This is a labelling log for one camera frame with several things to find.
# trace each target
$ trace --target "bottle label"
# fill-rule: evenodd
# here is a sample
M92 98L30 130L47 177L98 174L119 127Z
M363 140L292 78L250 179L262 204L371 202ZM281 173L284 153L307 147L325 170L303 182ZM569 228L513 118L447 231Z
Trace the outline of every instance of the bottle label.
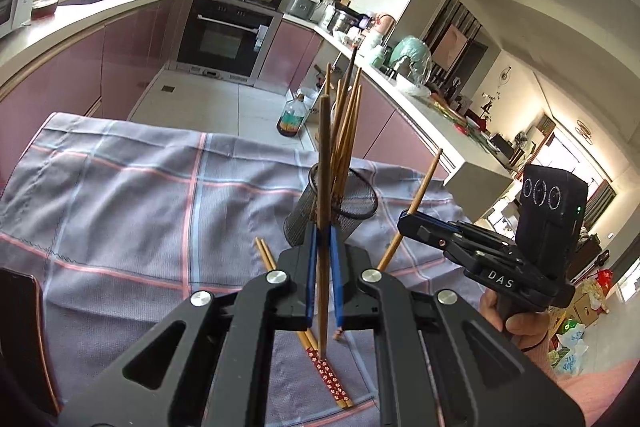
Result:
M295 116L292 112L285 112L280 118L280 128L286 132L298 132L304 116Z

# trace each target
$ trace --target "built-in oven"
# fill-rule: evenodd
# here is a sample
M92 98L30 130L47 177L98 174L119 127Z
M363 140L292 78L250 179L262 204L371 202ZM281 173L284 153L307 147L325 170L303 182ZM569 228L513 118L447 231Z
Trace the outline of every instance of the built-in oven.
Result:
M238 0L193 0L176 67L253 86L281 19Z

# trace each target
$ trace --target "black mesh holder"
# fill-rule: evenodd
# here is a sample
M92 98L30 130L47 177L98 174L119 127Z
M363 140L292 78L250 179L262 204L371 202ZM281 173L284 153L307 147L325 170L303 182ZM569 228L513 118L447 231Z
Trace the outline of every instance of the black mesh holder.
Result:
M284 236L292 247L302 245L306 224L316 211L318 195L318 164L309 169L309 183L300 196L293 212L284 220ZM338 208L332 204L334 224L342 229L343 238L349 237L365 219L378 209L378 197L373 187L353 169L349 169L344 197Z

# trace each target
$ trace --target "curtain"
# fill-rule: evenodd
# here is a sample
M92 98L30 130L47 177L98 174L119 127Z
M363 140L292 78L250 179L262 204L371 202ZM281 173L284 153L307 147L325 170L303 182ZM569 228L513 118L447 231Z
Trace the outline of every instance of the curtain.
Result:
M589 198L589 201L587 201L587 206L584 210L584 227L587 230L591 230L591 227L595 225L598 218L607 210L607 207L615 197L615 190L604 180L591 198Z

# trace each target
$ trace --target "silver screw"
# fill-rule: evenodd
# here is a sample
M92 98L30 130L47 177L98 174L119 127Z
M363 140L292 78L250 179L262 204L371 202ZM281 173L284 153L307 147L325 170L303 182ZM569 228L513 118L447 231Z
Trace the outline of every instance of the silver screw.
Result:
M451 290L442 290L438 292L438 301L440 304L455 304L458 301L458 295Z
M382 279L382 273L374 268L369 268L368 270L364 270L364 272L362 272L361 277L365 282L378 282L380 279Z
M209 292L199 291L191 295L190 301L194 306L206 306L211 302L211 294Z
M267 282L271 284L280 284L287 280L287 273L282 270L273 270L267 274Z

